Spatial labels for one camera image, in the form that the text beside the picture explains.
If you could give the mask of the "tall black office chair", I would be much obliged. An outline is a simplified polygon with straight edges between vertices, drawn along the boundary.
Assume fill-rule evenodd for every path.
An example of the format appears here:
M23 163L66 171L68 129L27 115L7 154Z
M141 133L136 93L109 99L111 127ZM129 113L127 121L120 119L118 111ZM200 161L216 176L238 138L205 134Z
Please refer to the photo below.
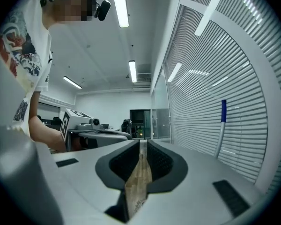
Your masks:
M130 135L132 134L132 121L130 119L123 120L121 131Z

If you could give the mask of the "wide white venetian blind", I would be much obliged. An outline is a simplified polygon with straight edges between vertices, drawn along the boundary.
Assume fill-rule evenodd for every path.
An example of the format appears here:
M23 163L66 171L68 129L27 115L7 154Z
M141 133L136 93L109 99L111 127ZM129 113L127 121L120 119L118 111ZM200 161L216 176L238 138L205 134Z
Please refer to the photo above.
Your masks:
M210 21L195 35L202 14L181 7L164 62L174 143L213 155L220 133L222 101L227 118L219 160L251 182L259 175L267 142L267 113L259 79L243 50Z

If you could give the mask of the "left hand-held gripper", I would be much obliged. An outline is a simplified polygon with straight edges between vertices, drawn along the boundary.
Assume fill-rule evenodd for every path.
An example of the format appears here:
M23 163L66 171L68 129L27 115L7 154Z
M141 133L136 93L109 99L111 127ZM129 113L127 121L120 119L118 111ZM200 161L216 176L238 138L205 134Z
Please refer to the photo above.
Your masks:
M66 109L60 131L67 150L72 148L72 134L78 134L78 136L88 139L101 139L103 137L123 139L124 141L133 139L129 133L104 129L99 119L73 109Z

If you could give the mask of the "long ceiling light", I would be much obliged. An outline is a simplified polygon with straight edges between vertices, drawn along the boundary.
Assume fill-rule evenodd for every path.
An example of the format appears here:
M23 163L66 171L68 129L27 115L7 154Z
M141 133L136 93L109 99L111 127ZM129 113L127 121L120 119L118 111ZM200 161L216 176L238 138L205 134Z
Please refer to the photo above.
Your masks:
M126 0L114 0L119 26L126 28L129 26Z
M63 79L70 83L71 85L73 85L74 87L78 88L78 89L82 89L82 87L80 85L78 85L77 83L75 83L74 81L72 81L71 79L69 79L67 76L64 76Z
M136 72L136 64L134 60L130 60L128 62L129 64L129 69L130 69L130 75L131 75L131 80L133 83L137 82L137 72Z

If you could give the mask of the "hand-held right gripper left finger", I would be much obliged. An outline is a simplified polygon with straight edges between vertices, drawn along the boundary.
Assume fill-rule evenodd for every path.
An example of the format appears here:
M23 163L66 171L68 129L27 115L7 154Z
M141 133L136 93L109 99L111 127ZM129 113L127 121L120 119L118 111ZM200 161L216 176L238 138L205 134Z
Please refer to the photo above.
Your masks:
M125 185L139 161L140 141L55 154L62 175L87 202L119 222L129 213Z

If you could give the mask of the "blue handled mop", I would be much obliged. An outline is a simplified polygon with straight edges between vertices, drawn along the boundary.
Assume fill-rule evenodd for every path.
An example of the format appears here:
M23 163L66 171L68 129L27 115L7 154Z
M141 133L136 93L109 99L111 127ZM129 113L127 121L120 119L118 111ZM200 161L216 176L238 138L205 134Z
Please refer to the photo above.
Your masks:
M219 133L219 139L217 142L216 150L214 152L214 157L218 158L221 146L222 146L222 141L224 137L224 131L225 131L225 125L226 125L226 120L227 120L227 100L222 100L221 101L221 127L220 127L220 133Z

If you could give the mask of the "person's left forearm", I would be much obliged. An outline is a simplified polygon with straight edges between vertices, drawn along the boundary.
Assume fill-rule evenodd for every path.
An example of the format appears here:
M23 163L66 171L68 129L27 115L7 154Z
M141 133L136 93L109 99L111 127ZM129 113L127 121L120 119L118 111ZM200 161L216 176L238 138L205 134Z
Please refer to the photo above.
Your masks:
M47 127L37 116L40 92L34 92L30 100L29 131L30 137L35 142L46 144L50 149L66 152L65 142L61 132Z

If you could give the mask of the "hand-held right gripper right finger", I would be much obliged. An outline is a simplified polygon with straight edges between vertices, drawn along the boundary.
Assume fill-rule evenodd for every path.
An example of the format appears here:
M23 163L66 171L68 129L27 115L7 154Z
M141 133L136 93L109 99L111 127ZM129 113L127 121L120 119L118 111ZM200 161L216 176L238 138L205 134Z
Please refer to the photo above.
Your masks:
M131 225L250 225L261 213L264 194L215 157L149 140L152 172L162 155L169 172L153 177Z

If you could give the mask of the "dark glass door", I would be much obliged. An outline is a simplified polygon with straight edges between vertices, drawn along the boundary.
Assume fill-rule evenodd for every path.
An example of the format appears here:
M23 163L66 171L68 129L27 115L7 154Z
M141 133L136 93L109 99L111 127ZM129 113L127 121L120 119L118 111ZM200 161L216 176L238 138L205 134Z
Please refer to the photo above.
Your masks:
M151 111L130 110L130 120L132 121L131 134L133 138L151 138Z

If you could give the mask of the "ceiling air vent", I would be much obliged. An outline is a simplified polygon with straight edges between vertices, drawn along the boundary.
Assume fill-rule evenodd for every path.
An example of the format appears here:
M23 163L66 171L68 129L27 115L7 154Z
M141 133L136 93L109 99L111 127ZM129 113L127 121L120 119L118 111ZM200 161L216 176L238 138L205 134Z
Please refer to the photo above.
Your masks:
M138 73L137 82L138 83L150 83L151 82L151 73Z

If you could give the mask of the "person in white t-shirt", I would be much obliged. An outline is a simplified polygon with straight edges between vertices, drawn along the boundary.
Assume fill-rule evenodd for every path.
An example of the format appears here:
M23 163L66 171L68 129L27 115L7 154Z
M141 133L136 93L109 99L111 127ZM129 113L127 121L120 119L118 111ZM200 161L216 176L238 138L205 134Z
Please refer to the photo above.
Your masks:
M30 100L48 91L51 35L40 0L19 0L0 27L0 126L30 135Z

